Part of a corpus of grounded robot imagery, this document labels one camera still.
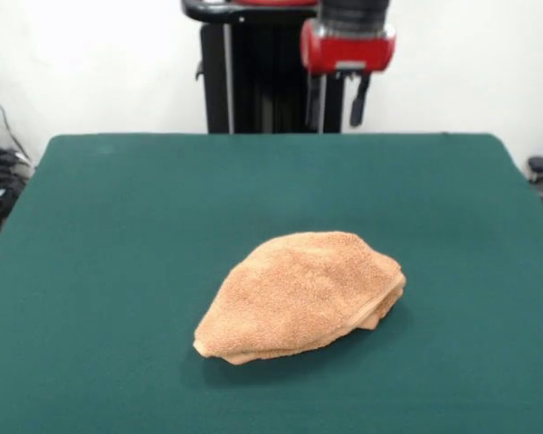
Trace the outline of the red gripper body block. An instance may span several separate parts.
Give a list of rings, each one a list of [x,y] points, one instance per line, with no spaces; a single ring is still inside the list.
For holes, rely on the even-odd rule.
[[[314,75],[384,71],[394,56],[396,32],[385,26],[376,33],[338,33],[320,21],[305,21],[300,32],[304,68]]]

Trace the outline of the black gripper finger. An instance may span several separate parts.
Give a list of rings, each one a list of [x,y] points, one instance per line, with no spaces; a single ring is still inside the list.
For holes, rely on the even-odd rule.
[[[308,127],[317,127],[319,124],[320,97],[322,78],[318,75],[308,75],[306,123]]]
[[[351,127],[359,127],[364,118],[367,92],[371,82],[371,75],[363,75],[357,87],[357,94],[352,101],[350,110],[349,125]]]

